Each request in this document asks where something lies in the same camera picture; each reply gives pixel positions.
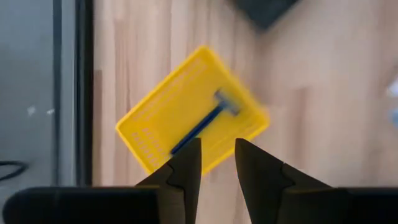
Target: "yellow plastic basket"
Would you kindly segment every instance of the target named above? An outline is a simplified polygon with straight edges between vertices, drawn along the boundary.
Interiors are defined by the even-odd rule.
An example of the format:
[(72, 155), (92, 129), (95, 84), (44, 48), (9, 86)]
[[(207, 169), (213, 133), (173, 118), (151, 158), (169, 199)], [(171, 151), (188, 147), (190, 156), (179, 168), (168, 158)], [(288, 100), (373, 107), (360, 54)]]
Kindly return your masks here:
[(151, 174), (170, 159), (171, 149), (217, 104), (222, 90), (239, 114), (222, 111), (199, 135), (202, 174), (232, 155), (236, 138), (251, 140), (269, 117), (207, 47), (200, 47), (125, 115), (116, 130)]

